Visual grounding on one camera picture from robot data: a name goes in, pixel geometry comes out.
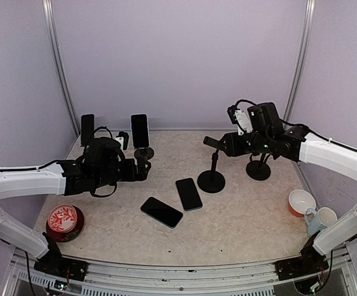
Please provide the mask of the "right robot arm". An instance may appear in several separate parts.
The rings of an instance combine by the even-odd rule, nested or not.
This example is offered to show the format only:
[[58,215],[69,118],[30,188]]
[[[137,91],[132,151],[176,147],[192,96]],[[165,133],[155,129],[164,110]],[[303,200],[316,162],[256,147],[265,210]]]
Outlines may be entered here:
[[[216,146],[228,157],[259,155],[260,167],[269,155],[284,157],[326,168],[357,182],[357,149],[325,138],[306,125],[289,124],[279,118],[272,102],[251,103],[247,110],[234,104],[227,113],[238,130],[225,134]],[[312,244],[304,248],[307,251],[297,258],[297,269],[303,274],[312,272],[320,264],[320,255],[354,237],[357,237],[357,204],[314,237]]]

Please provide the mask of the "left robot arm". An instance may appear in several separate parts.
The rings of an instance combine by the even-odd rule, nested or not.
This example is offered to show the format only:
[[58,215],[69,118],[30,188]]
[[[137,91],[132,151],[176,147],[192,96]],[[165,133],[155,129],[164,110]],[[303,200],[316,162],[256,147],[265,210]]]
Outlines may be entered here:
[[[74,160],[53,160],[41,166],[0,167],[0,200],[33,195],[98,197],[96,190],[117,187],[119,182],[144,181],[151,169],[148,156],[136,152],[125,157],[127,144],[121,137],[95,138]],[[0,240],[20,248],[43,262],[54,274],[67,269],[67,260],[46,233],[32,230],[0,207]]]

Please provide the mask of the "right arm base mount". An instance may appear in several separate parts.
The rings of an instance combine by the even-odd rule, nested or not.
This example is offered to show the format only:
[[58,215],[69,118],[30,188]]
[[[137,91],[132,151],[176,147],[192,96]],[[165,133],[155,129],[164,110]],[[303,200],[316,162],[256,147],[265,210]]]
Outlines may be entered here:
[[308,260],[307,258],[293,257],[278,260],[274,265],[280,281],[315,274],[329,268],[329,264],[325,257],[321,257],[320,260],[315,262]]

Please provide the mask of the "light blue case phone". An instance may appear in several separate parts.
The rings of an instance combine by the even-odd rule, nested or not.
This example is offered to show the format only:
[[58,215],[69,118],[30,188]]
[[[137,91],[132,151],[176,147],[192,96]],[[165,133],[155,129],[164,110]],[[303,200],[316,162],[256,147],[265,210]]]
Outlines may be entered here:
[[149,147],[149,127],[146,114],[133,114],[131,116],[131,133],[135,149]]

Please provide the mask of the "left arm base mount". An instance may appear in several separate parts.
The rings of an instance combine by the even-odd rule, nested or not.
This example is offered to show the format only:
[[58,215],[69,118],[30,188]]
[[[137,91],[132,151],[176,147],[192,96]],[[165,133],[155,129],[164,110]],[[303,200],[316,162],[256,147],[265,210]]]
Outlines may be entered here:
[[63,257],[61,254],[48,252],[34,264],[34,269],[42,273],[83,282],[89,264],[86,261]]

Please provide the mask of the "clear case phone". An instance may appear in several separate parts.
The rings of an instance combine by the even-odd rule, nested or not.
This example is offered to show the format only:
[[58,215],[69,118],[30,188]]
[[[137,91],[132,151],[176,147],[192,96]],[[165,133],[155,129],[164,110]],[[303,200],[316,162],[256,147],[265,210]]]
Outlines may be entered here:
[[81,147],[94,137],[94,114],[81,116]]

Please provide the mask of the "black gooseneck phone stand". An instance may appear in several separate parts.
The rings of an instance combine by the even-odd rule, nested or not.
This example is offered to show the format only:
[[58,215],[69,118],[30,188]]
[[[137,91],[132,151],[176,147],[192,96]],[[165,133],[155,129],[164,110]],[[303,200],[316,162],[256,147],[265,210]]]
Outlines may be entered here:
[[216,150],[211,156],[211,168],[199,174],[197,178],[197,185],[206,193],[216,194],[221,192],[226,184],[224,176],[216,170],[220,151],[218,148],[218,141],[205,136],[203,143],[207,146],[215,148]]

